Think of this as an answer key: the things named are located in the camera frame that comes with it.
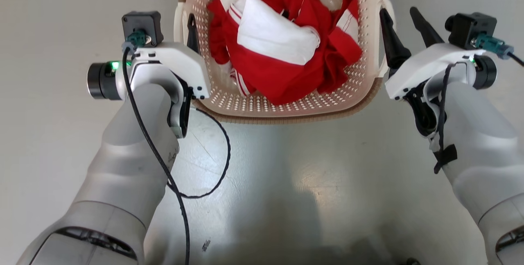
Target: pink perforated basket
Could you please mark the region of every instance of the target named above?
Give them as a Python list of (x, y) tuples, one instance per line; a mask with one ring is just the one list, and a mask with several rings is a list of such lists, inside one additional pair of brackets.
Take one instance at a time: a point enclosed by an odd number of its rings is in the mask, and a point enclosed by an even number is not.
[[(316, 92), (303, 99), (274, 106), (260, 94), (242, 96), (228, 73), (221, 70), (209, 51), (209, 24), (212, 13), (206, 6), (212, 0), (179, 0), (174, 20), (174, 39), (187, 42), (187, 19), (196, 17), (200, 53), (204, 58), (211, 83), (211, 96), (193, 104), (220, 121), (233, 123), (282, 124), (341, 118), (368, 105), (382, 85), (387, 70), (379, 65), (380, 20), (382, 7), (394, 17), (389, 0), (359, 0), (359, 45), (361, 59), (346, 68), (348, 82), (331, 94)], [(342, 0), (321, 0), (329, 9), (339, 9)]]

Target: white fabric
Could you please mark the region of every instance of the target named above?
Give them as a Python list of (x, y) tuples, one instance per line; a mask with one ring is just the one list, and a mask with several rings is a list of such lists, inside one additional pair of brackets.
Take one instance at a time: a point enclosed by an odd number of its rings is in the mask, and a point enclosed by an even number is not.
[(239, 24), (237, 42), (246, 49), (277, 60), (305, 65), (320, 46), (312, 27), (299, 27), (262, 0), (221, 0)]
[(337, 26), (343, 32), (350, 35), (356, 43), (359, 42), (359, 22), (349, 10), (346, 9), (346, 11), (344, 11), (339, 22), (337, 22)]

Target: robotic arm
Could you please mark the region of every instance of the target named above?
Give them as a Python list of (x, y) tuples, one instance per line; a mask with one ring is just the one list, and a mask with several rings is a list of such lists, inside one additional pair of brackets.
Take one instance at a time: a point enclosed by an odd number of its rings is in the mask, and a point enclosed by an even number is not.
[[(522, 264), (524, 160), (517, 133), (477, 92), (496, 79), (495, 64), (483, 56), (485, 50), (498, 49), (503, 56), (513, 50), (490, 38), (494, 18), (455, 16), (447, 23), (452, 30), (448, 44), (418, 10), (411, 14), (427, 46), (414, 56), (400, 42), (387, 11), (380, 14), (391, 68), (388, 95), (412, 107), (416, 127), (438, 160), (435, 172), (444, 170), (478, 224), (489, 264)], [(126, 40), (140, 43), (138, 48), (132, 45), (133, 60), (94, 63), (88, 89), (95, 98), (125, 102), (104, 131), (71, 207), (27, 247), (18, 265), (144, 264), (144, 238), (168, 178), (126, 99), (123, 67), (131, 68), (136, 106), (169, 170), (178, 139), (187, 132), (190, 99), (208, 98), (211, 86), (196, 45), (163, 43), (158, 12), (129, 13), (122, 21)], [(193, 43), (196, 36), (190, 36)]]

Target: plastic basket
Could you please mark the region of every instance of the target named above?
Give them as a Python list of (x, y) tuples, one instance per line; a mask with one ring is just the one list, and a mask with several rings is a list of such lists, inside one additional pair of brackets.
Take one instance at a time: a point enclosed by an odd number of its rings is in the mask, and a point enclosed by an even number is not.
[[(174, 39), (187, 42), (187, 20), (196, 18), (200, 53), (204, 58), (211, 83), (211, 97), (195, 100), (193, 105), (220, 121), (251, 124), (288, 124), (350, 116), (362, 110), (375, 97), (387, 71), (385, 60), (379, 65), (379, 11), (388, 9), (394, 19), (389, 0), (359, 0), (359, 45), (361, 59), (346, 68), (348, 82), (331, 94), (311, 93), (303, 99), (274, 106), (256, 93), (242, 96), (229, 77), (211, 57), (208, 45), (212, 13), (206, 8), (212, 0), (178, 0), (174, 20)], [(342, 0), (321, 0), (330, 9), (339, 9)]]

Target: black cable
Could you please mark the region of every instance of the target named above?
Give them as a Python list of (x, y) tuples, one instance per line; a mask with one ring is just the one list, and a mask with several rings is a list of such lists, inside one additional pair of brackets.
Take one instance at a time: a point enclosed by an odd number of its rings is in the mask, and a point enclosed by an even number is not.
[(438, 160), (434, 168), (435, 174), (438, 174), (438, 172), (440, 171), (440, 169), (442, 169), (443, 166), (440, 161), (444, 156), (444, 123), (446, 121), (446, 112), (444, 110), (444, 107), (446, 105), (446, 91), (447, 83), (449, 81), (449, 73), (451, 73), (451, 69), (455, 66), (456, 63), (447, 66), (446, 71), (444, 72), (444, 79), (442, 80), (442, 99), (440, 100), (440, 104), (438, 105), (438, 125), (436, 127), (436, 132), (438, 133), (438, 145), (440, 149), (438, 150)]
[(524, 67), (524, 61), (518, 58), (515, 54), (508, 52), (508, 56), (511, 57), (514, 61), (516, 61), (519, 65)]
[(231, 144), (230, 144), (229, 136), (228, 136), (228, 133), (226, 132), (226, 129), (224, 129), (222, 124), (219, 121), (217, 121), (212, 115), (210, 115), (207, 112), (204, 112), (203, 110), (200, 110), (200, 109), (197, 109), (197, 111), (202, 112), (208, 118), (210, 118), (213, 121), (215, 121), (215, 123), (217, 123), (217, 125), (219, 125), (220, 129), (224, 133), (224, 137), (226, 138), (226, 142), (228, 144), (228, 158), (226, 159), (226, 165), (224, 166), (224, 170), (222, 171), (222, 175), (220, 176), (220, 179), (219, 179), (218, 183), (215, 185), (215, 187), (213, 187), (213, 189), (211, 189), (211, 191), (209, 191), (209, 192), (207, 192), (205, 194), (202, 194), (202, 195), (186, 195), (184, 193), (180, 193), (180, 195), (183, 198), (187, 198), (187, 199), (203, 198), (203, 197), (206, 197), (206, 196), (212, 194), (213, 192), (215, 192), (215, 190), (217, 190), (217, 188), (219, 188), (220, 184), (224, 180), (224, 177), (226, 176), (226, 173), (227, 173), (227, 171), (229, 169), (229, 161), (231, 159)]
[(165, 175), (167, 176), (168, 181), (171, 183), (170, 188), (172, 188), (172, 190), (176, 194), (176, 198), (178, 199), (178, 203), (180, 204), (180, 211), (182, 212), (182, 218), (184, 220), (184, 228), (185, 228), (185, 265), (189, 265), (189, 255), (190, 255), (189, 222), (187, 220), (187, 213), (185, 212), (184, 202), (182, 200), (182, 195), (180, 194), (180, 191), (178, 190), (178, 187), (176, 186), (176, 183), (174, 182), (173, 176), (171, 176), (171, 173), (169, 172), (169, 169), (165, 165), (165, 162), (163, 161), (162, 157), (160, 156), (160, 153), (158, 152), (157, 148), (155, 147), (155, 144), (153, 144), (153, 141), (151, 140), (149, 133), (147, 133), (147, 129), (146, 129), (146, 126), (144, 125), (144, 121), (142, 121), (142, 117), (140, 116), (140, 113), (138, 112), (138, 107), (136, 106), (135, 97), (133, 96), (133, 92), (131, 91), (131, 83), (129, 82), (129, 76), (127, 74), (127, 56), (130, 50), (131, 49), (127, 47), (124, 50), (124, 56), (122, 57), (122, 69), (124, 73), (124, 82), (126, 84), (127, 94), (129, 95), (129, 102), (131, 102), (131, 106), (133, 107), (133, 112), (135, 112), (135, 116), (136, 116), (138, 125), (140, 126), (140, 129), (142, 130), (142, 133), (144, 134), (144, 137), (146, 138), (146, 141), (149, 144), (149, 147), (151, 147), (151, 150), (153, 151)]

